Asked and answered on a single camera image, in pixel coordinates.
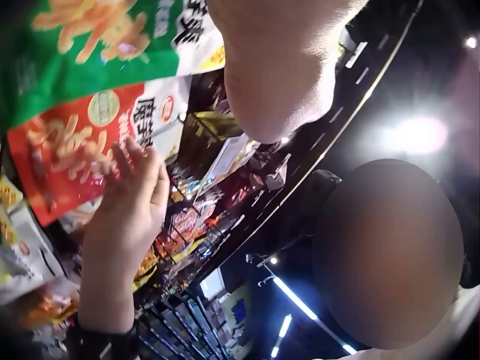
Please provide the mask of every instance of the yellow packaging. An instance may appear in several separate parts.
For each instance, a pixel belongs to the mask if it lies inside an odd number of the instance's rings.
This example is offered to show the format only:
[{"label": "yellow packaging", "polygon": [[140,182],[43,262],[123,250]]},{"label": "yellow packaging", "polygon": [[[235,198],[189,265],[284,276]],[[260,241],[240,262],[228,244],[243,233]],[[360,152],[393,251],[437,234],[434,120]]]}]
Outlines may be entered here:
[{"label": "yellow packaging", "polygon": [[5,175],[0,178],[0,203],[10,213],[22,201],[24,195]]}]

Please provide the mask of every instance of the logo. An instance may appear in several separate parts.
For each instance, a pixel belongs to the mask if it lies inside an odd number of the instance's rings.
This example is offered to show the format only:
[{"label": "logo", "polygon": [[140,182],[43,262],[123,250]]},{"label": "logo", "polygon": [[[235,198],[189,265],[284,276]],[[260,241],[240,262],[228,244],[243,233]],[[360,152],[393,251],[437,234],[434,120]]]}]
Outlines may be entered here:
[{"label": "logo", "polygon": [[173,96],[167,95],[160,106],[160,118],[163,122],[168,122],[173,113]]}]

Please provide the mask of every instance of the wrist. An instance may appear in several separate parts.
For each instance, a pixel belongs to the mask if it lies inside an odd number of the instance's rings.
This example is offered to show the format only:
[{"label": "wrist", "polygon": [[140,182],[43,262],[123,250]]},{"label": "wrist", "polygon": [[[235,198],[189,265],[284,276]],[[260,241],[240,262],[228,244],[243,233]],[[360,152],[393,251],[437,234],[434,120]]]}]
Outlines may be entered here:
[{"label": "wrist", "polygon": [[132,281],[84,268],[78,320],[86,330],[125,334],[134,321]]}]

